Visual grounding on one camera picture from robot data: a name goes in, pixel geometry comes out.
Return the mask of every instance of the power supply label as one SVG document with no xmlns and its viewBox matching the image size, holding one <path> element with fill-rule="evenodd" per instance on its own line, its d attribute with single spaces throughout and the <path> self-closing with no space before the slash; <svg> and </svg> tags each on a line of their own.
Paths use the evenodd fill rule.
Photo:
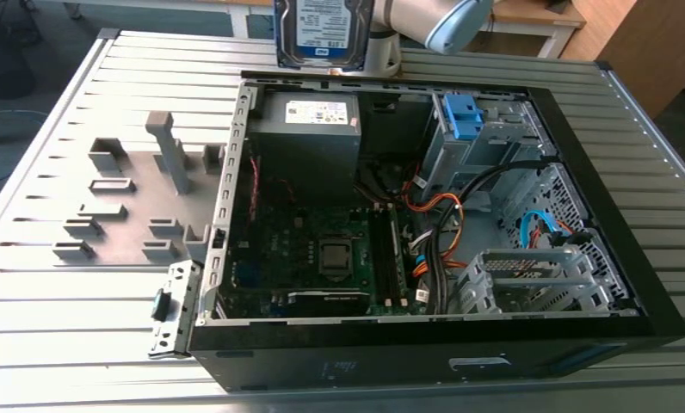
<svg viewBox="0 0 685 413">
<path fill-rule="evenodd" d="M 298 0 L 296 46 L 310 55 L 328 57 L 346 49 L 351 37 L 351 11 L 343 0 Z"/>
<path fill-rule="evenodd" d="M 286 103 L 286 123 L 347 125 L 347 105 L 343 102 L 290 101 Z"/>
</svg>

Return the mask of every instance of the metal workbench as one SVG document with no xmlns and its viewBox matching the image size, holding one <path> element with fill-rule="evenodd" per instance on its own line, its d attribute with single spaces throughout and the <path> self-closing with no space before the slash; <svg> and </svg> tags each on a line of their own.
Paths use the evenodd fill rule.
<svg viewBox="0 0 685 413">
<path fill-rule="evenodd" d="M 148 110 L 175 113 L 186 143 L 224 142 L 238 73 L 275 70 L 275 61 L 266 40 L 122 32 L 95 42 L 0 194 L 0 407 L 298 411 L 304 402 L 327 411 L 685 412 L 685 339 L 556 380 L 227 395 L 194 360 L 146 359 L 164 268 L 20 261 L 26 249 L 51 256 L 66 208 L 86 196 L 88 142 L 147 145 Z M 685 317 L 685 164 L 614 73 L 591 63 L 420 50 L 403 53 L 402 68 L 411 78 L 551 89 Z"/>
</svg>

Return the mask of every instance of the motherboard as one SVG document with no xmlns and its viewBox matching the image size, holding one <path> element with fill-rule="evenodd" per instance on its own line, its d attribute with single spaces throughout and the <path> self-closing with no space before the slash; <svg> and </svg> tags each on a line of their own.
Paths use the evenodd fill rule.
<svg viewBox="0 0 685 413">
<path fill-rule="evenodd" d="M 392 206 L 259 207 L 234 249 L 228 308 L 263 318 L 416 312 L 399 225 Z"/>
</svg>

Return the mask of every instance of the metal bracket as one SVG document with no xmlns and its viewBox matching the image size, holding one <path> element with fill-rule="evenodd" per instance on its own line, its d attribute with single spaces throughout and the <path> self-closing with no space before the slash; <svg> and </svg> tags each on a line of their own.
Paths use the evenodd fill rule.
<svg viewBox="0 0 685 413">
<path fill-rule="evenodd" d="M 191 261 L 170 265 L 168 278 L 156 293 L 151 317 L 154 319 L 150 359 L 190 357 L 187 346 L 196 309 L 202 280 L 202 266 Z"/>
</svg>

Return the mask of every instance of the hard drive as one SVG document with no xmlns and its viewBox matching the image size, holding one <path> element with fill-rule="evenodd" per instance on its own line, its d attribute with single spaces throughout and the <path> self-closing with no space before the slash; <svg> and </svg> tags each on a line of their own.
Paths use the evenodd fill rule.
<svg viewBox="0 0 685 413">
<path fill-rule="evenodd" d="M 363 69 L 372 0 L 275 0 L 274 4 L 279 67 Z"/>
</svg>

